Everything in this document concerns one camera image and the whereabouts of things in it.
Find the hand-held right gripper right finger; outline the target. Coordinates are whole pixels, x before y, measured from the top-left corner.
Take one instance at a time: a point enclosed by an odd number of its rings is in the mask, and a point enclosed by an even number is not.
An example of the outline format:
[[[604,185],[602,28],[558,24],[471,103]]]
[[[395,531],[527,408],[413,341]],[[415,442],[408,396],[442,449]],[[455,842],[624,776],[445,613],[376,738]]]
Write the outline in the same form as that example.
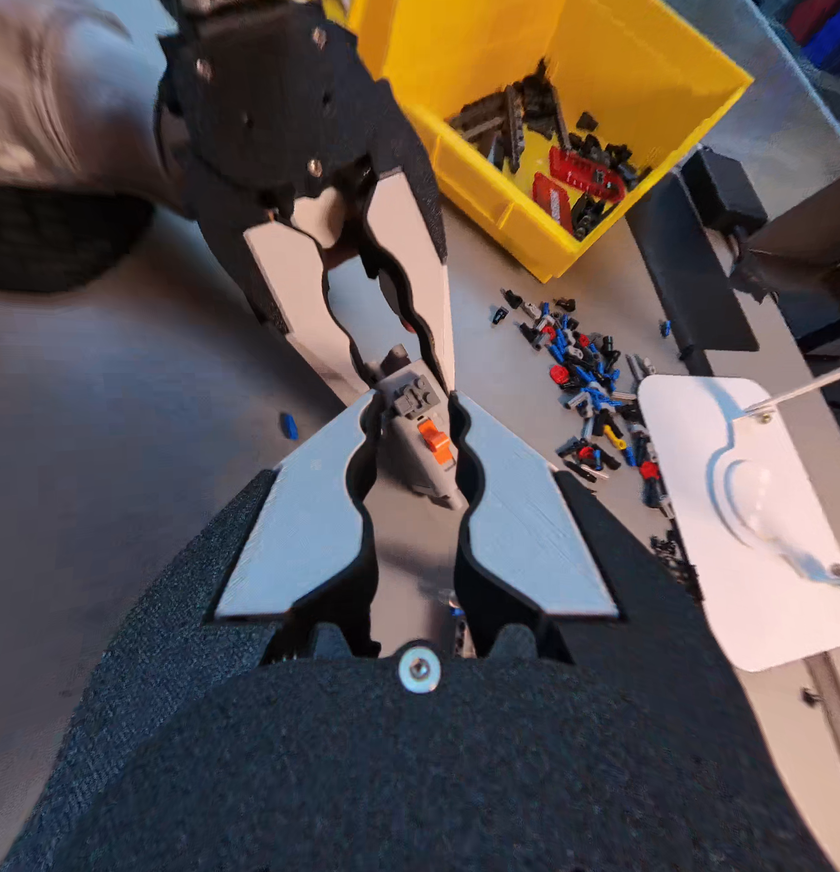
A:
[[[467,503],[453,586],[475,653],[490,656],[500,632],[515,625],[540,656],[568,660],[563,624],[622,614],[557,470],[463,391],[450,395],[448,409]]]

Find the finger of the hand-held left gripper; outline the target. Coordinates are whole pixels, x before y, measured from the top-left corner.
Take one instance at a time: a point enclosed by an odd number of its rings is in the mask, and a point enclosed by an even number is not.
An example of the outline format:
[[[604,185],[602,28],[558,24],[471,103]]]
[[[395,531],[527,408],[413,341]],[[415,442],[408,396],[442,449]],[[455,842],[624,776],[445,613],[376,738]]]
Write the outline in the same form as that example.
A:
[[[268,221],[244,231],[255,265],[286,325],[287,343],[346,406],[372,391],[352,340],[327,301],[323,251],[337,241],[342,219],[305,219],[299,226]]]
[[[447,257],[440,256],[404,171],[368,168],[353,207],[354,245],[396,317],[416,336],[421,358],[449,395],[456,355]]]

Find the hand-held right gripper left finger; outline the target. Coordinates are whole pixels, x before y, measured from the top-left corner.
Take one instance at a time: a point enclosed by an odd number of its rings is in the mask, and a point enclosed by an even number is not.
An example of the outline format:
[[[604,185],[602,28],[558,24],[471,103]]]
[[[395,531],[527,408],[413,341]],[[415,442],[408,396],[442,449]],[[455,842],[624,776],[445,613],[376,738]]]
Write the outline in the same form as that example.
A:
[[[358,658],[377,658],[371,604],[378,587],[373,522],[364,505],[376,483],[383,398],[361,395],[289,453],[213,602],[218,624],[276,623],[270,651],[303,650],[318,624],[338,627]]]

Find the grey battery box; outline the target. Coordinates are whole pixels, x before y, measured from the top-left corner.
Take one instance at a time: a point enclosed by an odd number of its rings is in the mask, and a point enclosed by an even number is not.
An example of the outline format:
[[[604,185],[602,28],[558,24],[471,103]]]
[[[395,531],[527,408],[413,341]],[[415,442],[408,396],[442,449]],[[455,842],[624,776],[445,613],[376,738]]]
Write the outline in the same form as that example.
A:
[[[409,362],[378,383],[385,401],[384,430],[395,443],[406,485],[437,505],[462,512],[458,449],[450,437],[448,395],[429,367]]]

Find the pile of mixed building pieces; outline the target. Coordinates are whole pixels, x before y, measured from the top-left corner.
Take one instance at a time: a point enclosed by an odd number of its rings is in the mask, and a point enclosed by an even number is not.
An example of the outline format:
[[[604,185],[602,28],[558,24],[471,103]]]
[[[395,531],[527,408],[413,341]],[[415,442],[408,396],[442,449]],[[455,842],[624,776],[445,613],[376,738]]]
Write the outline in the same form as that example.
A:
[[[547,374],[558,389],[560,404],[580,418],[579,432],[556,452],[567,472],[593,486],[620,469],[632,470],[641,480],[642,504],[674,520],[637,396],[641,382],[655,373],[651,362],[624,355],[611,335],[583,332],[573,299],[534,303],[508,288],[501,289],[500,296],[491,326],[514,315],[523,339],[535,352],[550,357]]]

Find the grey desk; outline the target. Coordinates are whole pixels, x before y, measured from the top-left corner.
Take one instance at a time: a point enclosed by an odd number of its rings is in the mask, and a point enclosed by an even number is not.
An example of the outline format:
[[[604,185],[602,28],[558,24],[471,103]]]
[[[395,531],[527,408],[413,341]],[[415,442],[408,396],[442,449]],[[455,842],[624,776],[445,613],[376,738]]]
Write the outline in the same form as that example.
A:
[[[555,461],[570,434],[535,357],[487,318],[502,286],[577,297],[590,330],[680,374],[662,307],[625,220],[565,276],[538,285],[445,206],[459,385]],[[262,466],[339,411],[258,325],[195,225],[160,213],[142,244],[88,288],[0,292],[0,857],[35,803],[72,709],[143,588]],[[382,475],[370,498],[384,652],[441,626],[435,583],[455,513]],[[838,830],[840,752],[800,662],[741,674],[787,786]]]

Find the pile of black links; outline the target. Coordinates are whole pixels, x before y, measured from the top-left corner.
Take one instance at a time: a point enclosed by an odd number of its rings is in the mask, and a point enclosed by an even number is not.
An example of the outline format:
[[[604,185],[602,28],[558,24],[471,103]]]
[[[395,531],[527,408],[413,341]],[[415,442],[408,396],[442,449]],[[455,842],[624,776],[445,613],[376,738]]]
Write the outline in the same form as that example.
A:
[[[673,575],[676,581],[684,587],[694,602],[697,605],[701,605],[703,594],[698,580],[697,569],[687,556],[687,551],[676,522],[672,520],[664,537],[652,535],[650,537],[650,547],[657,559],[662,562],[662,565]]]

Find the red transparent panel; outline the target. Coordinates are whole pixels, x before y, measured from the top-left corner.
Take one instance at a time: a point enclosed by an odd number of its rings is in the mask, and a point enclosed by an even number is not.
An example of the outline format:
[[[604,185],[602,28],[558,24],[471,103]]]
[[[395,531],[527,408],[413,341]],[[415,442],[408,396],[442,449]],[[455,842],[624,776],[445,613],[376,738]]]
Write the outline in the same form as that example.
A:
[[[575,240],[582,242],[627,193],[620,175],[574,150],[551,147],[547,173],[536,172],[532,197]]]

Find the yellow plastic bin with parts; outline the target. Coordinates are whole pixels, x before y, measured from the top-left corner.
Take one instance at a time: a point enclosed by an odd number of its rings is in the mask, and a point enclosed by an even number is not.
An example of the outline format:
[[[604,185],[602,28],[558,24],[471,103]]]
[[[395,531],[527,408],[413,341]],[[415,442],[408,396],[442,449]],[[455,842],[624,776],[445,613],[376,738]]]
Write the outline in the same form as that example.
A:
[[[444,196],[540,282],[561,277],[731,109],[751,76],[663,2],[358,1],[343,21],[386,79],[430,156]],[[583,113],[604,144],[648,175],[582,242],[536,204],[550,148],[527,134],[518,173],[502,171],[450,124],[465,104],[523,79],[540,60],[565,121]]]

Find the black power adapter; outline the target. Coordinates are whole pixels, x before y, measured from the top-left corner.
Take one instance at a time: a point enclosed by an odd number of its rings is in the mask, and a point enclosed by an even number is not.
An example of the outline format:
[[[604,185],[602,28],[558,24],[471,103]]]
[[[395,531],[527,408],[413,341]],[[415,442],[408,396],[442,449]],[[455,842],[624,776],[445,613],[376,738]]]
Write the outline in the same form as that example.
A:
[[[706,228],[724,236],[752,235],[768,222],[738,160],[700,147],[682,164],[680,176]]]

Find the black beam frame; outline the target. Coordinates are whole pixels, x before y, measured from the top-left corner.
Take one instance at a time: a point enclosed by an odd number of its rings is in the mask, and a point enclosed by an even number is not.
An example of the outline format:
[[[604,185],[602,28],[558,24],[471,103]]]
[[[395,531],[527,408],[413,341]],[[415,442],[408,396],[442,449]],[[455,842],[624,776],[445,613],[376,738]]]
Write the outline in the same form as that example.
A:
[[[523,79],[465,104],[447,123],[495,168],[507,168],[513,174],[520,169],[527,133],[570,147],[562,105],[545,59]]]

